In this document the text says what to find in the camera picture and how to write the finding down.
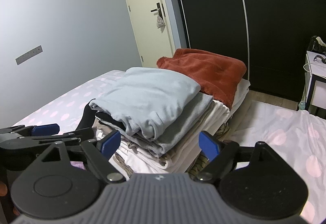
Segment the white folded clothes stack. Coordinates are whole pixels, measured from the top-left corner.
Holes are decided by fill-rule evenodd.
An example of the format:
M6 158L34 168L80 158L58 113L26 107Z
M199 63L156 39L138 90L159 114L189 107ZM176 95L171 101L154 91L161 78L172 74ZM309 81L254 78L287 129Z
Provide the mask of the white folded clothes stack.
M232 108L229 109L218 100L214 100L203 117L187 132L185 137L168 153L160 158L149 158L140 152L133 153L121 142L118 151L109 162L124 176L135 173L164 174L183 173L194 162L200 153L198 137L201 131L214 135L237 111L249 92L250 82L242 79L235 92Z

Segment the olive striped garment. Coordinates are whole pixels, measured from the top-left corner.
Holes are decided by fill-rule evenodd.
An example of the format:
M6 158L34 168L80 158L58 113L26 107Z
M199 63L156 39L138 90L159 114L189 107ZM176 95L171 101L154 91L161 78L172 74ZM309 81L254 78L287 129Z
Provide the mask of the olive striped garment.
M216 133L213 135L213 138L215 140L220 140L227 134L230 130L229 124L224 123L220 126L220 128L216 131ZM208 158L206 155L201 151L200 154L197 156L197 158L193 161L191 166L187 169L187 173L190 176L191 179L194 179L195 176L204 169L209 163Z

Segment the black garment in pile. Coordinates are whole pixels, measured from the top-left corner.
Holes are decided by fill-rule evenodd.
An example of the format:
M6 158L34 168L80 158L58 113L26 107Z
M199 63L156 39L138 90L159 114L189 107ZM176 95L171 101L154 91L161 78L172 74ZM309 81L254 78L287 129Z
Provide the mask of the black garment in pile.
M97 117L100 120L104 120L107 123L117 126L118 128L122 129L123 131L126 130L126 127L122 122L114 120L109 114L107 114L105 112L91 109L91 107L89 106L89 103L90 102L88 102L84 107L82 118L81 118L76 130L81 130L83 128L92 127L95 122L95 119Z

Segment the grey folded garment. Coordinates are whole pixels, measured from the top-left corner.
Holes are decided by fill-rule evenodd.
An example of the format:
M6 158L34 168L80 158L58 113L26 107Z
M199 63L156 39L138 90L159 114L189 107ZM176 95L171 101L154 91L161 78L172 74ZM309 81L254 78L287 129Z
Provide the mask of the grey folded garment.
M127 148L135 152L143 150L155 158L160 158L177 145L194 124L199 121L212 102L212 96L199 92L158 139L149 142L140 138L139 135L136 137L128 136L125 138Z

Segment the light blue folded sweatshirt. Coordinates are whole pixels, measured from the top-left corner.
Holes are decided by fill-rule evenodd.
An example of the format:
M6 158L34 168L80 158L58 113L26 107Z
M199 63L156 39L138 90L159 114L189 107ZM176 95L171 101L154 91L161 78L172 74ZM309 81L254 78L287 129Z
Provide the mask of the light blue folded sweatshirt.
M126 134L159 138L200 91L190 77L172 70L132 67L90 107L121 122Z

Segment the rust red fleece blanket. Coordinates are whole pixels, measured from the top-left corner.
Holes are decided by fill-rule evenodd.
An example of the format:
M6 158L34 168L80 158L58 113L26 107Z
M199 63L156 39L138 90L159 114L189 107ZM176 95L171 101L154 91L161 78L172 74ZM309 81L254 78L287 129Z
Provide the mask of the rust red fleece blanket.
M177 49L173 57L161 57L158 68L179 72L200 85L200 91L232 108L237 86L247 67L243 61L198 49Z

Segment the polka dot bed sheet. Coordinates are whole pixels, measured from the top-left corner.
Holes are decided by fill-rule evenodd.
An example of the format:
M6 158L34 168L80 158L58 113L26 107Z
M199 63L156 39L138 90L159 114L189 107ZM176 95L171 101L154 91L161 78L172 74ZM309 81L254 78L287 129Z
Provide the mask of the polka dot bed sheet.
M63 94L20 121L22 125L56 123L61 132L76 129L85 105L123 76L113 70ZM289 110L245 97L227 121L230 130L223 139L242 146L257 141L269 144L306 182L308 201L302 217L309 223L325 219L325 120L305 110Z

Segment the white bedside table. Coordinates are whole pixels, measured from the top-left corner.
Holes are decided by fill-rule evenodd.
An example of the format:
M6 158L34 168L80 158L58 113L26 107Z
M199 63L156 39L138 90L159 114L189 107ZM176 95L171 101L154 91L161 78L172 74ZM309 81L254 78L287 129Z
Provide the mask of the white bedside table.
M325 109L325 64L320 57L324 58L312 51L306 52L306 62L303 66L306 74L303 95L305 110L309 110L311 106Z

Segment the black bag on table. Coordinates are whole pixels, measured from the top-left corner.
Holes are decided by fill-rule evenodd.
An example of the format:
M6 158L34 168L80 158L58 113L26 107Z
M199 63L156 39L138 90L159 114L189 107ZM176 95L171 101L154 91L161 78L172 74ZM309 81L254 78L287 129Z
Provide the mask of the black bag on table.
M326 55L326 44L319 36L315 35L310 39L307 50L321 55Z

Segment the black wardrobe sliding doors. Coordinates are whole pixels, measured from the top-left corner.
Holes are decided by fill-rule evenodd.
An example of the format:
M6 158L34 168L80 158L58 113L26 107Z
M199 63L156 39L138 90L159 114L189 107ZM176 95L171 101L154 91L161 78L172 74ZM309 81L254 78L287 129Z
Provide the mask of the black wardrobe sliding doors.
M187 42L243 61L254 91L298 102L313 36L325 38L325 0L178 0Z

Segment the cream room door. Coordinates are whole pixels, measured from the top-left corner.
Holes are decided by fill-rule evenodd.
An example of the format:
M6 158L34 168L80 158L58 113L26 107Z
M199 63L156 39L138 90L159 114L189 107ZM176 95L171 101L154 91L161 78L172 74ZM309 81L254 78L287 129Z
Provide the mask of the cream room door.
M160 2L165 27L157 29L157 13L151 13ZM126 0L141 64L156 68L159 58L171 57L175 51L165 0Z

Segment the grey wall plate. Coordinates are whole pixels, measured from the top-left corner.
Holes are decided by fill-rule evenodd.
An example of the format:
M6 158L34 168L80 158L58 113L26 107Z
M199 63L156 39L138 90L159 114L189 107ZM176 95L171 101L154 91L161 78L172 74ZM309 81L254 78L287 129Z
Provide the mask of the grey wall plate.
M27 51L27 52L24 53L23 55L20 55L19 57L17 57L17 58L15 59L16 64L17 64L17 65L20 65L20 64L22 64L23 62L25 62L26 60L28 60L28 59L30 59L30 58L32 58L32 57L34 57L34 56L36 56L36 55L38 55L38 54L40 54L40 53L42 53L42 52L43 52L43 48L42 48L41 45L39 45L39 46L37 46L37 47L31 49L30 51Z

